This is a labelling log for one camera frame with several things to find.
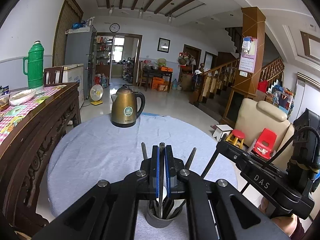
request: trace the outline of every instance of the brown curtain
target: brown curtain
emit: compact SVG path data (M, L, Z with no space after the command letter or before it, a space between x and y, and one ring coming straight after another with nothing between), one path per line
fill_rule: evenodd
M64 65L66 53L67 35L66 31L71 29L73 23L82 20L83 11L77 4L76 0L64 0L53 42L52 66Z

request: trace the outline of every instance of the tablecloth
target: tablecloth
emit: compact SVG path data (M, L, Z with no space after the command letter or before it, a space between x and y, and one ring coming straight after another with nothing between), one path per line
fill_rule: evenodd
M32 99L19 106L9 106L1 113L6 113L3 120L0 121L0 145L15 126L34 108L41 104L48 97L58 92L66 85L54 87L45 87L43 91L38 92Z
M113 126L110 115L88 120L65 135L52 153L47 181L52 214L61 214L98 180L113 183L138 170L143 160L141 142L146 144L148 157L153 145L164 142L172 145L173 156L184 162L196 147L190 170L198 174L204 170L217 144L198 128L170 116L141 115L129 128ZM230 160L219 155L205 179L221 178L237 188ZM151 227L145 213L146 201L140 201L135 239L189 239L186 208L166 228Z

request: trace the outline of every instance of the checkered tablecloth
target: checkered tablecloth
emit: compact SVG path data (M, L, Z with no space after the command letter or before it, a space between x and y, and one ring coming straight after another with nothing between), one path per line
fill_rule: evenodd
M58 92L66 85L59 85L54 87L46 87L43 91L37 93L28 102L19 106L9 106L1 113L5 113L4 118L0 122L0 145L15 126L34 108L41 104L48 97Z

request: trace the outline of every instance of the pillar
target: pillar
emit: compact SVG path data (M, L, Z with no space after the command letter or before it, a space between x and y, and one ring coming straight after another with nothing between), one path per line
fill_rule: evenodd
M264 37L265 37L265 20L266 17L258 7L241 8L243 14L242 37L251 36L258 39L256 62L254 72L248 73L246 77L240 76L237 70L235 82L232 86L227 107L220 123L229 124L234 127L238 117L238 112L244 98L254 98L262 68Z

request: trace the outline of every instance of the red and yellow stool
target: red and yellow stool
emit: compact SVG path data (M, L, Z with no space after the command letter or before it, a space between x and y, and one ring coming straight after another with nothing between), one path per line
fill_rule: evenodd
M226 138L226 142L230 142L232 145L237 146L242 150L244 138L245 138L245 135L243 132L234 129Z

